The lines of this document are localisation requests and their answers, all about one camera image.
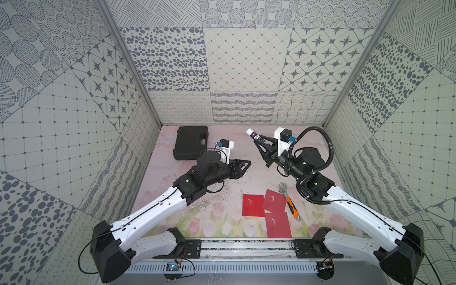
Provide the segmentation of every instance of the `black toolbox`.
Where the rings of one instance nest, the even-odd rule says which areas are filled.
[[[195,160],[207,148],[207,126],[180,127],[173,155],[177,161]]]

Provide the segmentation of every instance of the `metal bracket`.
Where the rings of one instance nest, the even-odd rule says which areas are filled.
[[[311,239],[294,239],[296,258],[343,258],[343,254],[333,254],[323,243]]]
[[[201,240],[188,239],[185,241],[185,248],[187,249],[184,258],[198,259],[201,253]]]

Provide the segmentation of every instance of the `red paper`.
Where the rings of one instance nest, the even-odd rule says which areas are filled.
[[[266,190],[264,197],[263,209],[269,212],[283,213],[285,212],[286,200],[285,196],[280,193]]]
[[[287,213],[265,213],[268,238],[291,238]]]
[[[263,195],[242,195],[242,215],[264,217]]]

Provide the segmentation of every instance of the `patterned wall tile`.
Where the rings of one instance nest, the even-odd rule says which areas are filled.
[[[279,92],[273,124],[317,124],[326,119],[339,92]]]
[[[390,0],[300,0],[297,26],[308,28],[375,28]]]
[[[435,68],[449,79],[456,81],[456,45],[439,61]]]
[[[76,208],[1,172],[2,282],[32,284],[59,243]]]
[[[435,66],[456,43],[455,17],[452,0],[405,0],[386,32]]]
[[[280,90],[341,91],[372,33],[373,29],[293,29]]]
[[[277,91],[289,29],[204,28],[211,91]]]
[[[326,131],[342,166],[345,166],[372,136],[348,97],[342,99]]]
[[[127,141],[128,146],[133,150],[142,165],[145,166],[149,163],[152,150],[160,133],[160,126],[142,96],[138,99],[132,116],[126,123],[121,136]]]
[[[30,0],[33,18],[67,64],[72,65],[108,34],[93,0]]]
[[[375,133],[430,73],[431,67],[385,34],[348,96]]]
[[[271,123],[277,92],[211,92],[214,123]]]
[[[148,91],[209,90],[201,28],[122,28],[121,33]]]
[[[3,121],[67,69],[67,64],[26,9],[16,3],[4,3],[0,9]]]
[[[374,137],[345,166],[358,200],[393,220],[423,209]]]
[[[128,215],[144,166],[119,137],[79,209],[109,223]]]
[[[70,68],[120,133],[135,109],[139,91],[111,35]]]
[[[455,85],[434,69],[375,133],[425,207],[456,197]]]
[[[453,197],[426,209],[432,222],[453,251],[456,251],[455,203],[456,197]]]
[[[71,70],[1,124],[0,167],[78,205],[119,133]]]
[[[425,253],[438,272],[440,280],[443,284],[454,284],[456,282],[456,254],[451,250],[434,222],[429,218],[428,213],[423,210],[398,221],[404,225],[414,223],[423,230]],[[426,258],[421,262],[416,277],[427,284],[439,284]]]
[[[201,27],[198,0],[108,0],[119,27]]]
[[[100,220],[76,210],[74,218],[61,237],[61,242],[38,274],[34,284],[91,284],[98,275],[79,271],[78,257],[83,247],[92,239],[93,228]],[[87,272],[96,272],[89,249],[81,256],[81,267]]]
[[[162,91],[149,94],[163,124],[213,124],[209,91]]]
[[[299,0],[200,0],[203,27],[295,27]]]

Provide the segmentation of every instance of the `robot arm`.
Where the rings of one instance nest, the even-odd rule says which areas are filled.
[[[292,154],[293,146],[309,130],[320,132],[326,139],[330,152],[326,162],[311,147],[296,150],[295,153],[301,150],[297,157]],[[266,166],[275,162],[286,175],[293,176],[296,190],[307,201],[325,205],[372,237],[354,237],[322,227],[312,238],[314,249],[368,261],[397,282],[413,284],[424,256],[423,231],[412,223],[404,226],[372,210],[319,173],[330,165],[334,155],[331,140],[322,128],[309,127],[297,138],[284,128],[278,128],[274,138],[258,135],[251,129],[247,134],[253,138]]]
[[[182,255],[186,240],[177,228],[153,237],[141,237],[169,215],[206,194],[208,186],[228,178],[241,178],[251,162],[230,160],[233,147],[232,141],[220,140],[214,150],[200,154],[196,165],[158,198],[111,225],[102,221],[94,227],[90,253],[103,283],[122,275],[132,263],[157,256]]]

